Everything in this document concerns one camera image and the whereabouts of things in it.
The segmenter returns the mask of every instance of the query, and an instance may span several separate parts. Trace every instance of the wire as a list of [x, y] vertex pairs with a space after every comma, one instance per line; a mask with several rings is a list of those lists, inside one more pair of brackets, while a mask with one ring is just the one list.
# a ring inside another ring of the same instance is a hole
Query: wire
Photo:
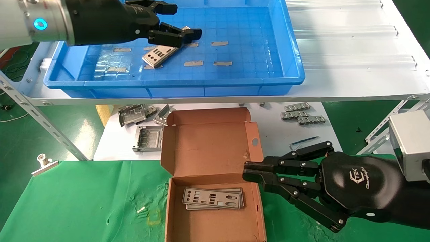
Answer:
[[20, 76], [17, 76], [17, 77], [15, 77], [15, 78], [11, 78], [11, 80], [14, 80], [14, 79], [17, 79], [17, 78], [21, 78], [21, 77], [23, 77], [24, 75], [20, 75]]
[[11, 121], [15, 121], [15, 120], [18, 120], [18, 119], [20, 119], [20, 118], [23, 118], [23, 117], [25, 117], [25, 116], [27, 116], [28, 115], [28, 113], [26, 113], [25, 115], [22, 115], [21, 117], [18, 117], [18, 118], [13, 118], [13, 119], [9, 119], [9, 120], [0, 120], [0, 123], [7, 123], [7, 122], [11, 122]]
[[4, 72], [4, 74], [8, 74], [8, 73], [12, 73], [12, 72], [17, 72], [17, 71], [20, 71], [20, 70], [22, 70], [22, 68], [24, 68], [24, 67], [27, 67], [28, 66], [28, 64], [27, 65], [23, 65], [23, 66], [20, 66], [20, 67], [14, 67], [14, 68], [18, 68], [17, 70], [13, 70], [13, 71], [9, 71], [9, 68], [11, 68], [12, 66], [15, 66], [15, 65], [19, 65], [19, 64], [24, 64], [24, 63], [26, 63], [27, 61], [28, 61], [28, 57], [29, 57], [29, 53], [28, 53], [28, 51], [26, 51], [26, 50], [22, 50], [22, 49], [18, 49], [18, 50], [16, 50], [14, 53], [13, 53], [13, 55], [12, 55], [12, 57], [10, 58], [10, 59], [8, 59], [8, 60], [5, 60], [5, 61], [3, 61], [3, 62], [1, 62], [0, 64], [3, 64], [3, 63], [5, 63], [5, 62], [8, 62], [8, 61], [10, 61], [10, 60], [12, 60], [14, 57], [15, 57], [15, 54], [18, 52], [18, 51], [22, 51], [22, 52], [24, 52], [27, 56], [25, 57], [25, 60], [24, 61], [22, 61], [22, 62], [19, 62], [19, 63], [15, 63], [15, 64], [11, 64], [11, 65], [9, 65], [3, 72]]

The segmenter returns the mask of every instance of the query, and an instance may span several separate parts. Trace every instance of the blue crate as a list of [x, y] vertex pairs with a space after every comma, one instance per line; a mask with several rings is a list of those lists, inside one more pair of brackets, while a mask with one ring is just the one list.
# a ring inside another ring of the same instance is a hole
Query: blue crate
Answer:
[[[177, 98], [279, 96], [304, 81], [304, 70], [284, 0], [168, 0], [174, 16], [158, 15], [177, 27], [201, 28], [198, 47], [185, 47], [147, 70], [146, 39], [68, 47], [60, 43], [44, 78], [52, 89], [79, 98]], [[226, 46], [211, 46], [228, 41]], [[128, 53], [114, 48], [131, 48]], [[184, 66], [203, 61], [202, 66]], [[215, 66], [214, 61], [233, 62]], [[108, 72], [123, 67], [125, 73]]]

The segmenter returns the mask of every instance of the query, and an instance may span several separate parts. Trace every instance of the box lid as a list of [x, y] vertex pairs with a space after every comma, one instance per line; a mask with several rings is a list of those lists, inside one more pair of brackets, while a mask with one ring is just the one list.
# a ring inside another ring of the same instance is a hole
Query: box lid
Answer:
[[258, 126], [247, 108], [173, 111], [163, 132], [161, 166], [173, 177], [242, 173], [263, 161]]

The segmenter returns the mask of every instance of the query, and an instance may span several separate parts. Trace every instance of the green tablecloth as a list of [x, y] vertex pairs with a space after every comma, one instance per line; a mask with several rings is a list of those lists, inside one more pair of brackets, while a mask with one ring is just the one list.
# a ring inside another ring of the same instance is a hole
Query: green tablecloth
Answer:
[[[169, 178], [158, 161], [63, 161], [30, 180], [0, 241], [161, 242]], [[357, 218], [333, 234], [279, 195], [263, 192], [262, 201], [268, 242], [430, 238], [430, 230]]]

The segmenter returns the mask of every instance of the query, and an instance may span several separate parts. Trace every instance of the open cardboard box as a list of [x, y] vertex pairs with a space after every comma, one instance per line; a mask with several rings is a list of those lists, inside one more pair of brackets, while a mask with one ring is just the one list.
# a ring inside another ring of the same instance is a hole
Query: open cardboard box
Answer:
[[[170, 179], [166, 242], [265, 242], [258, 184], [242, 180], [243, 163], [263, 161], [258, 126], [247, 108], [173, 111], [164, 128], [161, 165]], [[185, 187], [243, 190], [245, 207], [187, 211]]]

